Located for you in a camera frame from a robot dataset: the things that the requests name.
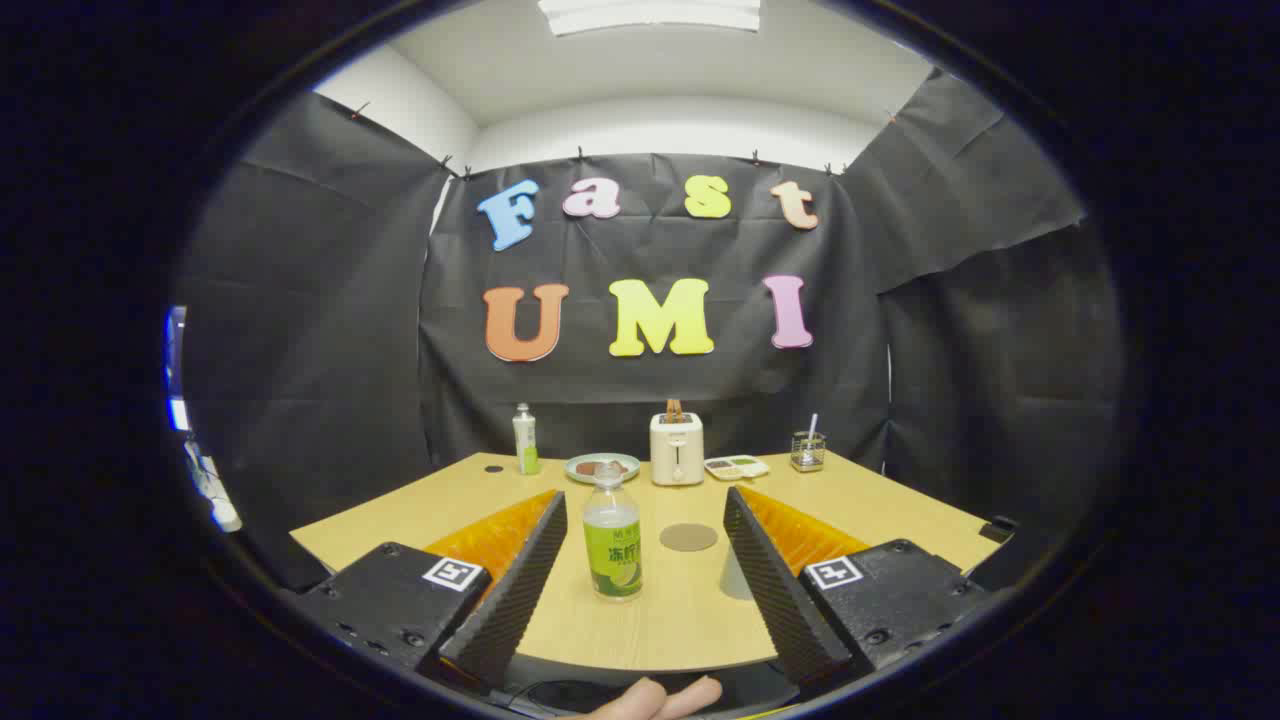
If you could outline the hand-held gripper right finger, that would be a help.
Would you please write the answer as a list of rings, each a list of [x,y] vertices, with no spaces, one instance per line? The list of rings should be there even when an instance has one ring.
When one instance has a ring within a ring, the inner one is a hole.
[[[991,594],[909,539],[864,546],[767,495],[733,487],[724,532],[795,685],[819,689],[908,659]]]

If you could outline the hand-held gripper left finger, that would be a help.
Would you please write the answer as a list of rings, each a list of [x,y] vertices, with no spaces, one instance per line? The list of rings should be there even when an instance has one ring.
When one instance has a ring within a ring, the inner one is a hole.
[[[425,676],[502,685],[568,525],[549,489],[424,550],[384,542],[296,600],[348,647]]]

